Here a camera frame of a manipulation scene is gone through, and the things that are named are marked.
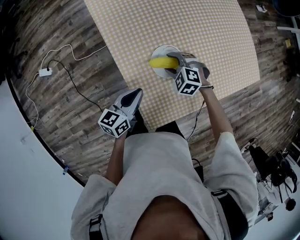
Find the person's black trousers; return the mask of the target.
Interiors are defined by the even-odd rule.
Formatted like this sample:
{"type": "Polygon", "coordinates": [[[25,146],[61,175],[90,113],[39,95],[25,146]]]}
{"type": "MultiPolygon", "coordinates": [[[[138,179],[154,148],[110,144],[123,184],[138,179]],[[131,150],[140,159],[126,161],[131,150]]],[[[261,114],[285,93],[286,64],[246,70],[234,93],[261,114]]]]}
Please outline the person's black trousers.
{"type": "MultiPolygon", "coordinates": [[[[131,132],[127,132],[126,138],[130,137],[131,135],[137,135],[137,134],[143,134],[148,133],[148,129],[146,128],[144,124],[144,120],[142,115],[140,114],[139,110],[137,110],[134,114],[136,123],[134,127],[132,128],[131,132]]],[[[174,133],[178,134],[182,138],[184,138],[183,134],[181,133],[176,121],[172,121],[166,125],[163,125],[161,127],[158,127],[155,132],[168,132],[168,133],[174,133]]]]}

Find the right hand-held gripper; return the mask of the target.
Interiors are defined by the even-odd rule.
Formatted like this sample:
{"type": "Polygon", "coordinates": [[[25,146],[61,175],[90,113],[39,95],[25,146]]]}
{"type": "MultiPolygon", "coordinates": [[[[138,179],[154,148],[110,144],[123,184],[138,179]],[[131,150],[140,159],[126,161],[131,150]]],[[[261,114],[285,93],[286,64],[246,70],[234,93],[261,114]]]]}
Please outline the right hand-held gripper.
{"type": "Polygon", "coordinates": [[[210,75],[204,63],[192,54],[182,54],[182,52],[170,52],[167,57],[176,59],[179,65],[176,69],[165,68],[168,77],[174,79],[174,86],[179,95],[193,96],[204,87],[202,81],[210,75]]]}

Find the black waist pack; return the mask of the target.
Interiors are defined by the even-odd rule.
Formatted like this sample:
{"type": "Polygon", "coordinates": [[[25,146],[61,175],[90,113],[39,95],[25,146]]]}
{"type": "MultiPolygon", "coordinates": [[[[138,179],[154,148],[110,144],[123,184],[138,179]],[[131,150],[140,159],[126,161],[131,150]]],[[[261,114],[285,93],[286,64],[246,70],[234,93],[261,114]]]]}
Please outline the black waist pack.
{"type": "Polygon", "coordinates": [[[244,240],[248,233],[248,222],[234,198],[224,190],[211,191],[225,240],[244,240]]]}

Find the table with checked tablecloth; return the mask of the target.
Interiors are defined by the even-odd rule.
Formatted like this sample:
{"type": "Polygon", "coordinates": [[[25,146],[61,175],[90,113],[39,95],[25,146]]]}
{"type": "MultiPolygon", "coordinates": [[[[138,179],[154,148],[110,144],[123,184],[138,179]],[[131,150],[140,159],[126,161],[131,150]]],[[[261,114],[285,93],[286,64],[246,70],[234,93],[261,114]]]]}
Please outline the table with checked tablecloth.
{"type": "Polygon", "coordinates": [[[150,129],[197,111],[200,92],[175,92],[149,66],[154,50],[171,45],[210,71],[218,99],[260,80],[255,46],[237,0],[84,0],[127,86],[141,88],[140,112],[150,129]]]}

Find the person's left forearm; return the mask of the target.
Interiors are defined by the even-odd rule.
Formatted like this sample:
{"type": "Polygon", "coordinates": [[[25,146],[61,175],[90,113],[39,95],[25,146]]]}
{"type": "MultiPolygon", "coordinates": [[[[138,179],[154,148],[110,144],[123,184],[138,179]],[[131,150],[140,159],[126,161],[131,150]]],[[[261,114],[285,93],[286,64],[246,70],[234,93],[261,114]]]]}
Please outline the person's left forearm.
{"type": "Polygon", "coordinates": [[[126,135],[115,139],[105,177],[116,186],[123,178],[123,156],[126,135]]]}

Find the white round plate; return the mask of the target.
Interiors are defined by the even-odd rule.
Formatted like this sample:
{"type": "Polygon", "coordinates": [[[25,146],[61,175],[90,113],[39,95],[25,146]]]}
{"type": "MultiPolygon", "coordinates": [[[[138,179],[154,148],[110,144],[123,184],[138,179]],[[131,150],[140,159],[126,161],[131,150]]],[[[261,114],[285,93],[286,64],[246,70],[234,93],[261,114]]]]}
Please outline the white round plate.
{"type": "MultiPolygon", "coordinates": [[[[153,58],[158,58],[158,57],[167,57],[167,54],[170,52],[180,52],[178,48],[172,46],[172,45],[161,45],[159,47],[157,47],[154,52],[151,55],[151,59],[153,58]]],[[[171,79],[171,77],[168,77],[168,74],[165,72],[165,69],[163,68],[152,68],[152,70],[160,77],[162,78],[169,78],[171,79]]]]}

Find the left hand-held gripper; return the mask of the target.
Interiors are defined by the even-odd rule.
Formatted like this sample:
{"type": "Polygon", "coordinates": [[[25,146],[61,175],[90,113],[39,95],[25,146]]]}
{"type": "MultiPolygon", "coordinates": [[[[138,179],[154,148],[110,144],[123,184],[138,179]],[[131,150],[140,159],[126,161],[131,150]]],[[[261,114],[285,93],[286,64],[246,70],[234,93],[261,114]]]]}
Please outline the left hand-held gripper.
{"type": "Polygon", "coordinates": [[[127,131],[132,131],[136,124],[135,112],[143,98],[143,90],[137,88],[129,90],[116,99],[114,105],[104,109],[98,124],[101,129],[115,138],[119,138],[127,131]]]}

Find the person's right forearm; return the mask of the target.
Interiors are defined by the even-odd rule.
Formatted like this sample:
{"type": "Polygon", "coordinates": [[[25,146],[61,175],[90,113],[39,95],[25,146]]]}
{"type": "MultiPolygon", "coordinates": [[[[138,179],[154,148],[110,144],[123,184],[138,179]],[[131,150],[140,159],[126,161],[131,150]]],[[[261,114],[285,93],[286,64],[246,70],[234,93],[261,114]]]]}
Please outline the person's right forearm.
{"type": "Polygon", "coordinates": [[[210,87],[210,83],[206,79],[202,80],[200,92],[207,105],[212,132],[217,143],[223,132],[233,134],[233,129],[212,87],[210,87]]]}

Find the yellow corn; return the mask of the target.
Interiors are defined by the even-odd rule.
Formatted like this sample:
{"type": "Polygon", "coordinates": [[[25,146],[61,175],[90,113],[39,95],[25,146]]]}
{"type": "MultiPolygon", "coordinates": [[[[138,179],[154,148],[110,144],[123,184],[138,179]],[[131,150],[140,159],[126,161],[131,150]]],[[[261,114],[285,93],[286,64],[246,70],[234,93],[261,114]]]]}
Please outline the yellow corn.
{"type": "Polygon", "coordinates": [[[158,57],[151,59],[149,65],[152,68],[176,69],[179,66],[179,62],[172,57],[158,57]]]}

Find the person's grey shirt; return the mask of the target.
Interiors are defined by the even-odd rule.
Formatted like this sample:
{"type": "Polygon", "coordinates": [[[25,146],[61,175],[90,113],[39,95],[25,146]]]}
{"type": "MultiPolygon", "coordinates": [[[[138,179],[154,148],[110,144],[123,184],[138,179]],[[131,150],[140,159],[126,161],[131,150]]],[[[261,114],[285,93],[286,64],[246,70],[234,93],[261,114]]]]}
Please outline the person's grey shirt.
{"type": "Polygon", "coordinates": [[[205,180],[196,173],[187,141],[174,133],[137,134],[125,140],[123,177],[114,184],[89,177],[74,208],[71,240],[89,240],[90,220],[103,216],[104,240],[130,240],[151,201],[170,195],[187,205],[211,240],[229,240],[222,207],[211,192],[227,191],[253,226],[258,214],[256,178],[233,134],[224,132],[205,180]]]}

